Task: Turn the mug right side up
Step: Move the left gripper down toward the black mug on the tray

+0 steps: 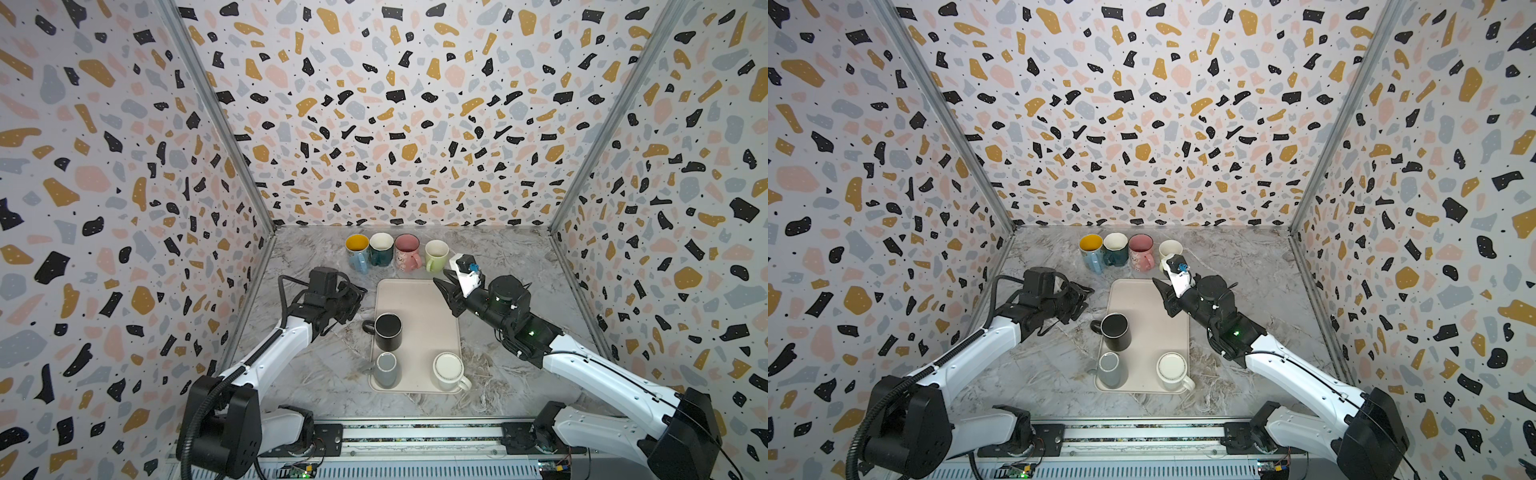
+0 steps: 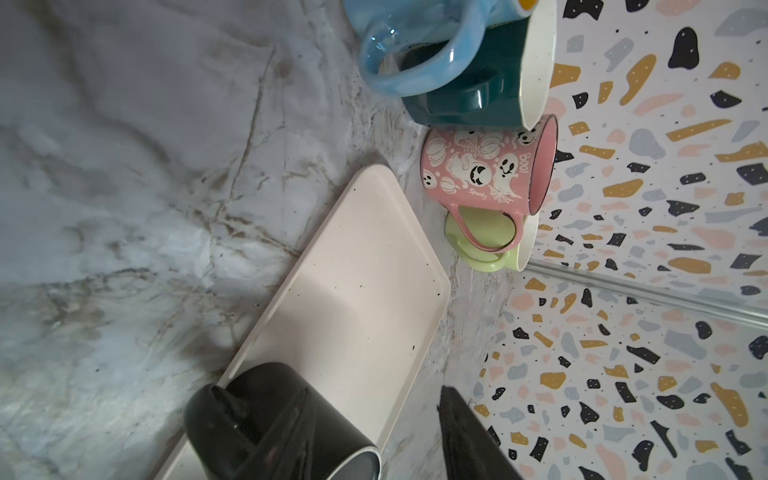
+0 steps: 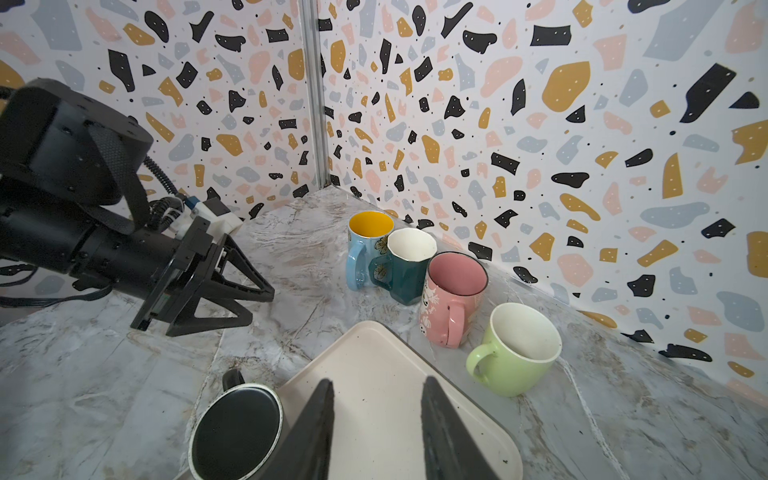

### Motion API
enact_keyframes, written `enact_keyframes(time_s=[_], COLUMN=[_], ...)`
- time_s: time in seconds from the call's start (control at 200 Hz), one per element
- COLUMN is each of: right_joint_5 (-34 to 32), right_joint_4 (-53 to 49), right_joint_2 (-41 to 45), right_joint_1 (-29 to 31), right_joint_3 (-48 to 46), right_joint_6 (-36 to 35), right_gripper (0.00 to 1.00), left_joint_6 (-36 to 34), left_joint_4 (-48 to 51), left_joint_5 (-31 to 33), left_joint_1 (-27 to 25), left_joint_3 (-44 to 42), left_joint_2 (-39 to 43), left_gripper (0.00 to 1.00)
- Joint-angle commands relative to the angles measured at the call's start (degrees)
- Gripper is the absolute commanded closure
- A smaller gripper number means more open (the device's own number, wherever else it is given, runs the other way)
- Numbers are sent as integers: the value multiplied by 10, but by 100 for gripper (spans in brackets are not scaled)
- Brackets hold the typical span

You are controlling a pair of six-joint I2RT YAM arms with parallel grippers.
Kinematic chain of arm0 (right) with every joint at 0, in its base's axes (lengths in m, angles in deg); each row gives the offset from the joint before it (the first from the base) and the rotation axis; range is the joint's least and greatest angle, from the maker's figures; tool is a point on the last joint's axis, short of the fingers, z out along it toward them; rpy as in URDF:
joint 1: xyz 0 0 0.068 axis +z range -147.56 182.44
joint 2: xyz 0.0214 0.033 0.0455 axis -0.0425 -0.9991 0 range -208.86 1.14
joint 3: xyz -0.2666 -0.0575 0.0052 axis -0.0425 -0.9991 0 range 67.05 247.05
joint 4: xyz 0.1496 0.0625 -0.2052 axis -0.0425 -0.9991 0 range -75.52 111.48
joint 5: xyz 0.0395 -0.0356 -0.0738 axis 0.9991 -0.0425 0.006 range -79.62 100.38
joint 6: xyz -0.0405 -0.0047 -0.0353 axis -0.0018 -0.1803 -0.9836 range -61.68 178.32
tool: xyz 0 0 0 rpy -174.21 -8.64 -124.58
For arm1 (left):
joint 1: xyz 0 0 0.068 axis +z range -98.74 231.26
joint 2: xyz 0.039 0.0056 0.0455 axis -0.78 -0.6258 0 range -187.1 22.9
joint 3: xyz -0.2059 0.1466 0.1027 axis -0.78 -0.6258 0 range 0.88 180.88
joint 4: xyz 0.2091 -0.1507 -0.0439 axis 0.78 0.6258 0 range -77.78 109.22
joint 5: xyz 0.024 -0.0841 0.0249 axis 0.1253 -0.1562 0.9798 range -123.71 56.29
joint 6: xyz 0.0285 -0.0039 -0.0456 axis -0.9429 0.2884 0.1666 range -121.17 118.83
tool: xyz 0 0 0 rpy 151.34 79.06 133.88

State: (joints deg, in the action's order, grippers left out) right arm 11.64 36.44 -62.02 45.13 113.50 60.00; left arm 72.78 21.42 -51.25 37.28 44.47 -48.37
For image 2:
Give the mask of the dark teal mug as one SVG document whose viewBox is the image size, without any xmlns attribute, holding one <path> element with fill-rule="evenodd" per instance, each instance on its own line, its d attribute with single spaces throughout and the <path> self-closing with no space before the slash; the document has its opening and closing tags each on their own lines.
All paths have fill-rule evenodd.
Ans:
<svg viewBox="0 0 768 480">
<path fill-rule="evenodd" d="M 456 79 L 404 97 L 418 124 L 531 130 L 541 119 L 554 71 L 557 3 L 540 1 L 526 19 L 486 30 Z"/>
</svg>

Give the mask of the black mug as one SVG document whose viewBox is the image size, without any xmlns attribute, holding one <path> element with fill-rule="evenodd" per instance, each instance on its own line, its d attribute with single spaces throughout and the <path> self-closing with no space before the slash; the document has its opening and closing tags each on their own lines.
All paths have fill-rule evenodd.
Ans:
<svg viewBox="0 0 768 480">
<path fill-rule="evenodd" d="M 378 448 L 292 367 L 200 388 L 183 414 L 209 479 L 378 479 Z"/>
</svg>

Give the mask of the light green mug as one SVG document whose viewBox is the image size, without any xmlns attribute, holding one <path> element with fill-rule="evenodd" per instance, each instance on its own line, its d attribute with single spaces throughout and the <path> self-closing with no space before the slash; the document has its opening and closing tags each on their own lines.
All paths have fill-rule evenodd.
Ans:
<svg viewBox="0 0 768 480">
<path fill-rule="evenodd" d="M 485 245 L 496 248 L 511 239 L 521 239 L 514 248 L 503 253 L 482 251 L 466 238 L 453 215 L 449 213 L 445 221 L 444 236 L 470 268 L 486 273 L 501 269 L 521 272 L 525 269 L 533 253 L 539 226 L 538 214 L 525 216 L 523 226 L 518 229 L 514 221 L 502 212 L 470 207 L 462 207 L 460 212 L 473 235 Z"/>
</svg>

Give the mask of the light blue butterfly mug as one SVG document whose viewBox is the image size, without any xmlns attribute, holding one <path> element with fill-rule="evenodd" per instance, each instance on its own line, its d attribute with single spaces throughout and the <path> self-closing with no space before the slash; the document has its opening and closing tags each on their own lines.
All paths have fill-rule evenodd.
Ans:
<svg viewBox="0 0 768 480">
<path fill-rule="evenodd" d="M 542 9 L 537 1 L 351 0 L 344 12 L 360 39 L 358 66 L 369 88 L 409 97 L 456 79 L 480 49 L 491 27 L 527 20 Z M 436 45 L 427 59 L 397 73 L 382 73 L 388 58 L 418 46 Z"/>
</svg>

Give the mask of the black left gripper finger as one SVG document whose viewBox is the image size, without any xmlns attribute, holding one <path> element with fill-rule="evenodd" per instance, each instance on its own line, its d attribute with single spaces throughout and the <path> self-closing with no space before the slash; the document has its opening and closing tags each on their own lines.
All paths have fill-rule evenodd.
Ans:
<svg viewBox="0 0 768 480">
<path fill-rule="evenodd" d="M 454 387 L 441 388 L 438 414 L 448 479 L 521 479 Z"/>
</svg>

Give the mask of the pink ghost pattern mug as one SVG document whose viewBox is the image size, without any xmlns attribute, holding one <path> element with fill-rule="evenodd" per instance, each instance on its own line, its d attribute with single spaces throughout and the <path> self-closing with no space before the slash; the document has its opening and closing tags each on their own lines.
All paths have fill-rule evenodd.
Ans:
<svg viewBox="0 0 768 480">
<path fill-rule="evenodd" d="M 526 217 L 539 213 L 548 194 L 558 149 L 559 124 L 545 114 L 531 127 L 435 127 L 421 151 L 427 195 L 445 207 L 467 240 L 483 252 L 504 253 L 521 242 Z M 504 243 L 479 239 L 461 210 L 508 217 L 514 235 Z"/>
</svg>

